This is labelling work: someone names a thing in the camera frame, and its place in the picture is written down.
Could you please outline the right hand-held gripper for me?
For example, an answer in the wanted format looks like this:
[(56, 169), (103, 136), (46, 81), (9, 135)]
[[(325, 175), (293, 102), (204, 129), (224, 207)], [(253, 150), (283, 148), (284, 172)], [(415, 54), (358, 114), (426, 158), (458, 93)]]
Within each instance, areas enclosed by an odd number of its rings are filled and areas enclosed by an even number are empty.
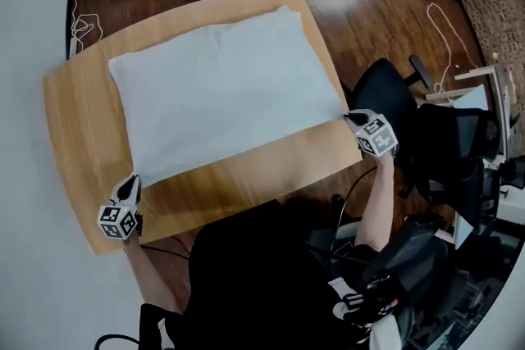
[(382, 157), (398, 146), (395, 132), (383, 114), (369, 109), (351, 110), (345, 119), (357, 126), (355, 136), (362, 149), (374, 157)]

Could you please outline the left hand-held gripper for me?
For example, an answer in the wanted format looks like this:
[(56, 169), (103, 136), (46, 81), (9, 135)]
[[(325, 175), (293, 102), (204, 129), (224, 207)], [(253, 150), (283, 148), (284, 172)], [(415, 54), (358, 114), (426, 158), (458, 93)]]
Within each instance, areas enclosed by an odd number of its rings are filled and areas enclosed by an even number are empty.
[(97, 223), (106, 238), (127, 240), (134, 232), (141, 235), (142, 216), (138, 211), (141, 189), (140, 177), (130, 175), (116, 186), (116, 195), (99, 208)]

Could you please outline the white pillowcase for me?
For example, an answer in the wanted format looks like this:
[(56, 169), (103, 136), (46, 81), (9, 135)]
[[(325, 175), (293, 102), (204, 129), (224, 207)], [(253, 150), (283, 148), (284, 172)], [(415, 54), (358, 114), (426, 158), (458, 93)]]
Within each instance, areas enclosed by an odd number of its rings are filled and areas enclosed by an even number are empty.
[(343, 116), (303, 27), (271, 12), (115, 57), (109, 70), (146, 186)]

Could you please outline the person's right forearm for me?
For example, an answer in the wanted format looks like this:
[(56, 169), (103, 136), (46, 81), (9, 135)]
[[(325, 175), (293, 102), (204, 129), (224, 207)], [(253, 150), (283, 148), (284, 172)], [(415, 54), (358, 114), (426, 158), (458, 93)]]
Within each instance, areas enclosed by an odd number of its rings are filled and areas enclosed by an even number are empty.
[(394, 212), (394, 159), (390, 153), (376, 159), (377, 172), (372, 183), (356, 245), (367, 245), (380, 252), (389, 242)]

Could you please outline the person's left forearm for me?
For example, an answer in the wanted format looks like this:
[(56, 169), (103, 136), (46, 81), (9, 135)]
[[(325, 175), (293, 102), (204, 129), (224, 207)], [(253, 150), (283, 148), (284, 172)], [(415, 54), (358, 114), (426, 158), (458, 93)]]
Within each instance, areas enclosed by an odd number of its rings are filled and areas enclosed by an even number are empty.
[(136, 233), (131, 234), (124, 241), (123, 249), (144, 301), (181, 314), (175, 296), (140, 246), (139, 236)]

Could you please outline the black cushioned office chair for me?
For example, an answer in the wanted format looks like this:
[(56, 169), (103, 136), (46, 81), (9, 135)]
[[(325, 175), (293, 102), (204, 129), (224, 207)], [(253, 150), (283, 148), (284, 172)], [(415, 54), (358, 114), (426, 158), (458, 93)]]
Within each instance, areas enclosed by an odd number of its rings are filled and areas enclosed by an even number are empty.
[(389, 60), (375, 61), (362, 75), (353, 89), (341, 85), (349, 109), (370, 109), (382, 114), (391, 124), (399, 141), (396, 158), (408, 161), (411, 157), (411, 133), (418, 105), (409, 89), (421, 81), (428, 89), (431, 78), (427, 68), (416, 55), (409, 57), (414, 72), (404, 78)]

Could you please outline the white desk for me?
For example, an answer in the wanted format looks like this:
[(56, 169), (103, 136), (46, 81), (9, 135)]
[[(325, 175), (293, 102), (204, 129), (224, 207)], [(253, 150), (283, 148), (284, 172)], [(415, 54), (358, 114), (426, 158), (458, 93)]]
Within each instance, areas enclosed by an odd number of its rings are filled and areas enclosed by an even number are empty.
[(467, 81), (462, 89), (440, 90), (425, 97), (426, 102), (454, 108), (491, 109), (500, 123), (500, 146), (490, 166), (509, 158), (511, 146), (511, 102), (514, 100), (514, 82), (504, 65), (485, 66), (454, 76), (455, 81)]

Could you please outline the person's black shirt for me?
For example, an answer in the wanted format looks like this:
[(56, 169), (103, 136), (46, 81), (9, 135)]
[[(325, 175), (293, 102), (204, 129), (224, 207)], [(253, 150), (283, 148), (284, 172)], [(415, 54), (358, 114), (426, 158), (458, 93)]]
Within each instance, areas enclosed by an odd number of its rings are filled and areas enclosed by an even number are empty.
[(144, 304), (139, 350), (356, 350), (368, 335), (335, 317), (328, 274), (279, 202), (205, 225), (189, 256), (190, 297), (178, 314)]

